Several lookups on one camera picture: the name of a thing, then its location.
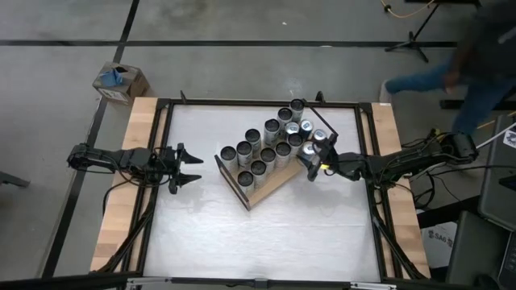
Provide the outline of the black tripod stand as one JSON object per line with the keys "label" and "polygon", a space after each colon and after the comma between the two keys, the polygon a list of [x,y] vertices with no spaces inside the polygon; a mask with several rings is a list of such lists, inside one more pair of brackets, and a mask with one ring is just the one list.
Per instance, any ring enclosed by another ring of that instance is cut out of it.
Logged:
{"label": "black tripod stand", "polygon": [[420,36],[420,34],[424,30],[424,28],[427,26],[427,24],[429,23],[431,18],[434,16],[435,12],[438,10],[439,7],[440,7],[439,4],[435,4],[435,6],[431,9],[431,12],[424,19],[424,21],[419,26],[419,28],[416,32],[409,31],[407,41],[387,47],[384,49],[384,51],[385,52],[394,52],[399,49],[408,49],[408,50],[416,52],[424,63],[428,63],[429,60],[427,58],[427,55],[423,52],[420,43],[418,42],[418,37]]}

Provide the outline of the white metal bracket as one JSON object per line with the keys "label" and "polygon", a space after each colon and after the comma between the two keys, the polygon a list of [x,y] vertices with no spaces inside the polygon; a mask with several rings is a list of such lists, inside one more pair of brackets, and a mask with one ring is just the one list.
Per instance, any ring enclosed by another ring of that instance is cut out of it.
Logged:
{"label": "white metal bracket", "polygon": [[354,290],[397,290],[397,286],[393,284],[351,282],[350,289]]}
{"label": "white metal bracket", "polygon": [[145,285],[166,282],[166,277],[133,277],[127,280],[124,290],[141,290],[141,288]]}

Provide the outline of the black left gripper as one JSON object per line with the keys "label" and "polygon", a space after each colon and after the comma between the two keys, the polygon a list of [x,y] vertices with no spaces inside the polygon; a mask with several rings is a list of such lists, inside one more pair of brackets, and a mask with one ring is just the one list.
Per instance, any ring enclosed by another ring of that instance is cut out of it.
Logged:
{"label": "black left gripper", "polygon": [[202,178],[200,175],[180,173],[177,161],[184,162],[185,164],[204,163],[202,159],[188,153],[184,143],[178,143],[176,150],[172,147],[157,147],[156,154],[158,155],[158,160],[162,163],[162,171],[169,177],[169,192],[171,194],[177,194],[177,190],[182,186]]}

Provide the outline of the wooden table side panel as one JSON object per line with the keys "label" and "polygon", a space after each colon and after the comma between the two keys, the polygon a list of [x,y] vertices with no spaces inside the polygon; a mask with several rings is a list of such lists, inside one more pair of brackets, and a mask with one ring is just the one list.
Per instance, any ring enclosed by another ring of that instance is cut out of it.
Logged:
{"label": "wooden table side panel", "polygon": [[[400,151],[402,148],[392,106],[386,103],[373,103],[372,117],[380,154],[388,155]],[[396,185],[387,191],[397,243],[416,268],[426,278],[430,278],[430,269],[422,244],[422,235],[409,181],[402,179],[399,184],[400,186]]]}
{"label": "wooden table side panel", "polygon": [[[145,147],[151,139],[156,146],[160,145],[167,110],[156,110],[157,103],[154,97],[135,99],[123,138],[123,149]],[[108,195],[106,209],[101,212],[102,223],[90,264],[92,271],[107,264],[122,246],[130,230],[143,216],[152,192],[147,188],[139,193],[137,187],[126,183],[119,174],[114,175],[110,184],[115,188]]]}

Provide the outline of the white lettered box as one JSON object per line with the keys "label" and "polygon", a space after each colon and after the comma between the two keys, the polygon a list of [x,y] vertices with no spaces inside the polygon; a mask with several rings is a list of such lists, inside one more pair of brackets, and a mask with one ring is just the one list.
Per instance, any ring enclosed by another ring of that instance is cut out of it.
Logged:
{"label": "white lettered box", "polygon": [[451,258],[457,224],[446,222],[421,229],[429,268],[447,267]]}

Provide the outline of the blue cloth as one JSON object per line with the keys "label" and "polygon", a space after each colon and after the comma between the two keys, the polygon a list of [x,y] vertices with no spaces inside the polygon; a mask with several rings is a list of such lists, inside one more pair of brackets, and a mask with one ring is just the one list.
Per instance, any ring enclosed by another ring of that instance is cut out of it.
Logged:
{"label": "blue cloth", "polygon": [[109,71],[102,72],[99,75],[99,80],[102,85],[106,87],[118,86],[123,83],[122,74],[115,68],[111,68]]}

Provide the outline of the wooden shelf with black frame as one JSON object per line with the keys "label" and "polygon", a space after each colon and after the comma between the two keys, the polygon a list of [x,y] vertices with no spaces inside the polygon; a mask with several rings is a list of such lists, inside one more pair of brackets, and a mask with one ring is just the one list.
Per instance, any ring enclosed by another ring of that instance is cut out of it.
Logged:
{"label": "wooden shelf with black frame", "polygon": [[[305,104],[305,108],[310,106],[307,101],[303,100],[303,102]],[[313,129],[310,137],[307,140],[303,139],[304,143],[307,142],[307,141],[310,141],[311,139],[313,139],[313,133],[314,133],[315,130],[316,130],[316,128]],[[258,131],[261,134],[261,142],[262,142],[261,150],[262,150],[262,149],[264,149],[266,147],[269,147],[269,146],[264,144],[264,125],[263,125],[263,129],[262,130],[258,130]],[[281,125],[280,125],[280,134],[279,134],[278,140],[277,140],[277,142],[273,146],[271,146],[271,148],[275,151],[275,147],[276,147],[276,145],[279,142],[286,142],[287,143],[287,141],[286,141],[287,137],[288,136],[285,135],[285,127],[281,127]],[[261,188],[255,188],[254,193],[250,197],[247,197],[247,196],[245,196],[242,193],[242,191],[241,191],[241,189],[240,189],[240,187],[239,187],[239,185],[237,183],[237,176],[242,171],[249,171],[250,172],[251,171],[251,165],[250,165],[249,168],[241,168],[239,166],[238,171],[233,173],[233,174],[231,174],[226,169],[224,164],[222,163],[219,155],[220,155],[220,152],[217,155],[214,156],[214,159],[215,159],[216,164],[218,166],[219,172],[221,173],[221,175],[223,176],[223,179],[228,183],[228,185],[231,188],[232,192],[236,195],[236,197],[239,199],[239,201],[242,203],[243,207],[246,210],[251,210],[256,205],[261,203],[266,197],[271,195],[275,190],[277,190],[283,184],[285,184],[287,181],[291,180],[294,176],[296,176],[301,171],[301,169],[303,167],[303,165],[297,159],[298,155],[296,155],[295,158],[290,158],[289,159],[289,164],[286,167],[284,167],[284,168],[276,168],[276,167],[274,167],[274,170],[272,172],[270,172],[269,174],[267,173],[267,178],[266,178],[266,181],[265,181],[264,185]],[[252,157],[252,162],[255,161],[255,160],[261,160],[260,154],[258,155],[257,158]]]}

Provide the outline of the person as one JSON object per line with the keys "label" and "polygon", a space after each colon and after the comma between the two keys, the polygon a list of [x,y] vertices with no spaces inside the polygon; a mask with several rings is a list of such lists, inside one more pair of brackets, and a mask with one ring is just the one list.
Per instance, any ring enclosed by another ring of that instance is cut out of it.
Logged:
{"label": "person", "polygon": [[497,0],[481,7],[451,57],[424,72],[382,83],[379,101],[390,103],[403,91],[450,91],[465,85],[467,93],[450,131],[470,135],[516,87],[516,0]]}

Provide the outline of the cardboard box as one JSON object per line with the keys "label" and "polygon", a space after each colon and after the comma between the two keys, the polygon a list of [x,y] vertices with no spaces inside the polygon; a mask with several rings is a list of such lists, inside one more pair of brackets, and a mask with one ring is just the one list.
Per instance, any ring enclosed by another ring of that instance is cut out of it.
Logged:
{"label": "cardboard box", "polygon": [[[106,87],[99,80],[99,75],[111,68],[122,74],[123,83],[118,86]],[[92,86],[108,101],[131,105],[136,97],[144,97],[150,89],[146,76],[140,68],[126,64],[106,62],[96,76]]]}

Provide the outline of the dark chair base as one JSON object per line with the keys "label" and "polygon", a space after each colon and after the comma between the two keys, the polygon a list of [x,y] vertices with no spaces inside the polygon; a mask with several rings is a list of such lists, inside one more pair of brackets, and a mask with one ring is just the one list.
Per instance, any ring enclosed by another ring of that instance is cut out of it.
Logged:
{"label": "dark chair base", "polygon": [[21,179],[17,176],[0,171],[0,185],[11,184],[19,188],[26,188],[29,186],[30,181]]}

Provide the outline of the grey equipment case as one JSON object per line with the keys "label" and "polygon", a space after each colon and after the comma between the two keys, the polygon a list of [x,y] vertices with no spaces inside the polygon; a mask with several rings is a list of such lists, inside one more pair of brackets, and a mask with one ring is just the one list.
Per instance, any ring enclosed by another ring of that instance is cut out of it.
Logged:
{"label": "grey equipment case", "polygon": [[516,230],[516,117],[500,117],[489,145],[478,211],[491,222]]}

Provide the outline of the Celsius Tropical Vibe can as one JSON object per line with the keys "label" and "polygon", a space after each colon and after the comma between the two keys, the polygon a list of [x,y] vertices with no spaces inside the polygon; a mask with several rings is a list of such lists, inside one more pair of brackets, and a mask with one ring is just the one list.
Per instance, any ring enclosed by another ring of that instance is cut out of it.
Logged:
{"label": "Celsius Tropical Vibe can", "polygon": [[242,191],[242,193],[250,197],[255,190],[255,184],[254,184],[254,176],[249,171],[242,171],[237,176],[237,183]]}
{"label": "Celsius Tropical Vibe can", "polygon": [[254,179],[255,189],[261,188],[267,178],[267,165],[261,160],[255,160],[251,164],[251,173]]}
{"label": "Celsius Tropical Vibe can", "polygon": [[260,152],[260,158],[265,163],[268,174],[274,170],[276,157],[276,152],[271,147],[266,147]]}
{"label": "Celsius Tropical Vibe can", "polygon": [[226,169],[231,173],[235,173],[239,169],[238,159],[237,159],[237,151],[231,146],[225,146],[221,149],[219,155],[222,163],[226,167]]}
{"label": "Celsius Tropical Vibe can", "polygon": [[276,168],[284,168],[289,164],[290,154],[291,154],[291,146],[286,142],[279,142],[275,147],[276,152]]}
{"label": "Celsius Tropical Vibe can", "polygon": [[303,137],[299,133],[292,133],[287,137],[287,143],[290,145],[290,158],[295,158],[304,143]]}

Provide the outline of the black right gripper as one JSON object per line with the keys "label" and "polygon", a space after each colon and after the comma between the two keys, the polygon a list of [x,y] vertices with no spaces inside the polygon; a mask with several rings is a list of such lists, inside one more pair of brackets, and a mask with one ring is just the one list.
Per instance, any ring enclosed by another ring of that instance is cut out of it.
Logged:
{"label": "black right gripper", "polygon": [[[359,180],[365,169],[365,158],[353,152],[338,154],[335,149],[338,135],[332,133],[328,138],[318,141],[320,158],[326,158],[322,163],[327,169],[345,177],[348,180]],[[298,156],[298,161],[307,169],[307,179],[314,181],[321,168],[321,161],[317,155],[312,157]]]}

